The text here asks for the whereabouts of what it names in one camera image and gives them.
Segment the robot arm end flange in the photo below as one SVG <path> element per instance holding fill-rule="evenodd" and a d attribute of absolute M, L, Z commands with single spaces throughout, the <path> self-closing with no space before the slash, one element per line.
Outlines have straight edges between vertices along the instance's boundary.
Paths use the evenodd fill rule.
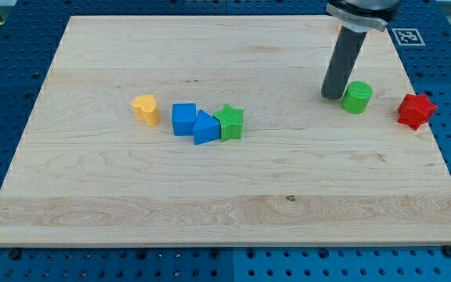
<path fill-rule="evenodd" d="M 328 0 L 326 12 L 354 32 L 383 32 L 401 5 L 402 0 Z"/>

